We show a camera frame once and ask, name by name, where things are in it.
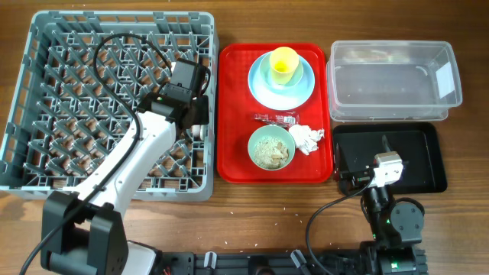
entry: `black tray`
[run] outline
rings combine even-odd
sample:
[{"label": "black tray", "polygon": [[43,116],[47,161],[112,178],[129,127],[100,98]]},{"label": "black tray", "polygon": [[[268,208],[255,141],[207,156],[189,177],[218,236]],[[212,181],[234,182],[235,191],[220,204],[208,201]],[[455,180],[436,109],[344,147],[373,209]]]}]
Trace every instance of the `black tray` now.
[{"label": "black tray", "polygon": [[[374,162],[374,155],[385,153],[383,135],[392,150],[407,161],[401,179],[390,186],[394,194],[441,193],[446,190],[442,153],[436,129],[430,123],[341,125],[333,130],[333,148],[339,145],[351,172],[364,170]],[[346,183],[338,184],[345,193]]]}]

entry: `plastic tray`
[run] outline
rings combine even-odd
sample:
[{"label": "plastic tray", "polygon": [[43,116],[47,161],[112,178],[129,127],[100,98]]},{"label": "plastic tray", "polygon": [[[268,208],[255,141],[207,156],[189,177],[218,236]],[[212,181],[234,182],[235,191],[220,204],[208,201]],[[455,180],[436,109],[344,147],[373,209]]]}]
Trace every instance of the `plastic tray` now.
[{"label": "plastic tray", "polygon": [[335,121],[436,121],[462,103],[455,55],[442,41],[336,41],[328,85]]},{"label": "plastic tray", "polygon": [[[445,168],[436,129],[427,122],[381,125],[341,125],[333,130],[333,146],[339,144],[350,171],[364,170],[374,155],[385,153],[382,136],[406,162],[394,194],[441,193],[447,188]],[[340,182],[345,193],[345,184]]]},{"label": "plastic tray", "polygon": [[[100,89],[91,62],[99,41],[121,32],[146,37],[171,61],[194,60],[212,71],[205,140],[177,141],[154,164],[134,198],[202,201],[212,195],[219,40],[212,15],[184,11],[38,12],[28,32],[2,142],[0,189],[26,199],[45,199],[54,190],[69,192],[110,154],[130,119]],[[100,54],[102,78],[135,109],[167,77],[168,69],[153,51],[127,38],[112,40],[107,48]]]},{"label": "plastic tray", "polygon": [[[251,119],[253,113],[275,114],[253,98],[248,88],[251,64],[277,47],[292,47],[311,65],[316,86],[311,97],[294,111],[300,124],[325,129],[325,139],[309,156],[297,151],[292,162],[278,171],[254,165],[248,156],[248,139],[263,122]],[[332,145],[329,126],[325,55],[315,44],[232,44],[220,56],[218,94],[217,169],[230,183],[321,183],[332,172]]]}]

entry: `plastic wrapper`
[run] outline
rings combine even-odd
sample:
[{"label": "plastic wrapper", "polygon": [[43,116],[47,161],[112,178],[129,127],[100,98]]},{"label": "plastic wrapper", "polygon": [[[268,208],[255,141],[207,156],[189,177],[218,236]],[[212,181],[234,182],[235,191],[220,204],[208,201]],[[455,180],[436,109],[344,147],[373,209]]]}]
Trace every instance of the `plastic wrapper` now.
[{"label": "plastic wrapper", "polygon": [[277,125],[284,128],[290,128],[300,123],[299,114],[296,112],[283,112],[280,114],[254,113],[253,119],[263,121],[268,125]]}]

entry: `clear plastic container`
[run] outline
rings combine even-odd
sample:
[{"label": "clear plastic container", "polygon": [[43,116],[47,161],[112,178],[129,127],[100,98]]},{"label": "clear plastic container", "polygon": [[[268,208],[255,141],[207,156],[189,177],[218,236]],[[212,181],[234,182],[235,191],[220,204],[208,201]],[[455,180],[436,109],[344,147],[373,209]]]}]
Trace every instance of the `clear plastic container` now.
[{"label": "clear plastic container", "polygon": [[462,102],[447,42],[336,41],[327,67],[335,121],[443,120]]}]

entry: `crumpled tissue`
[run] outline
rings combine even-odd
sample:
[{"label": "crumpled tissue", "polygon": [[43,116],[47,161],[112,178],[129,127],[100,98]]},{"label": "crumpled tissue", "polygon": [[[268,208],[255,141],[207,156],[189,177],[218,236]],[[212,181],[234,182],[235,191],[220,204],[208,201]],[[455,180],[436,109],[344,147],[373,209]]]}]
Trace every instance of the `crumpled tissue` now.
[{"label": "crumpled tissue", "polygon": [[296,142],[296,147],[307,156],[318,150],[317,142],[324,137],[324,129],[314,131],[307,125],[294,125],[289,128],[289,133]]}]

